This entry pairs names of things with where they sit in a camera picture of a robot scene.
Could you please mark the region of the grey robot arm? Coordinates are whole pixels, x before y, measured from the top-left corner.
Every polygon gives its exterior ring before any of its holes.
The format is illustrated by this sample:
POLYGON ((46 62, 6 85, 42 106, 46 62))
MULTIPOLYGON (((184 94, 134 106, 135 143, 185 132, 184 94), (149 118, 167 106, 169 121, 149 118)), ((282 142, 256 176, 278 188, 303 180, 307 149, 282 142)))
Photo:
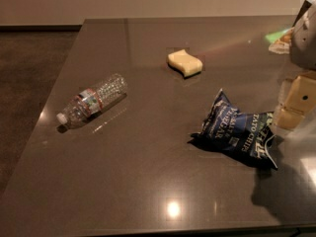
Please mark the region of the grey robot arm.
POLYGON ((290 61, 304 69, 285 79, 279 92, 274 125, 296 129, 316 106, 316 1, 305 0, 289 30, 269 46, 276 54, 288 54, 290 61))

